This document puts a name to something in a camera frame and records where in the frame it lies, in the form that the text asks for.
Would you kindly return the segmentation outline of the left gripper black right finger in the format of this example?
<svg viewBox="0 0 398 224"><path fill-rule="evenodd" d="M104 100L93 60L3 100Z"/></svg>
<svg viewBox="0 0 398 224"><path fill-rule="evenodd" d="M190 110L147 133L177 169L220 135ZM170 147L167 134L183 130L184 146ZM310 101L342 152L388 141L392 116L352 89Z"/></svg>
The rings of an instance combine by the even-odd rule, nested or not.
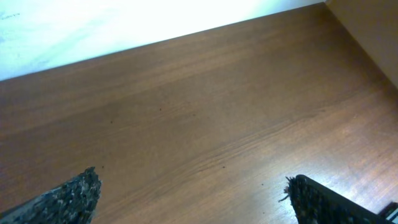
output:
<svg viewBox="0 0 398 224"><path fill-rule="evenodd" d="M392 205L376 214L299 174L284 189L299 224L392 224Z"/></svg>

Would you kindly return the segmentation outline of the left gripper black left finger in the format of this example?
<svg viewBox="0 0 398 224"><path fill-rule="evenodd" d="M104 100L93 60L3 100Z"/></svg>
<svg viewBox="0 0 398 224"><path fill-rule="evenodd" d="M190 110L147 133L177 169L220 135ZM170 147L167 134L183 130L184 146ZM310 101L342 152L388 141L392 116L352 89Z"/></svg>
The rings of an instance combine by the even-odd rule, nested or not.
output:
<svg viewBox="0 0 398 224"><path fill-rule="evenodd" d="M91 223L102 181L94 167L35 198L1 213L1 224Z"/></svg>

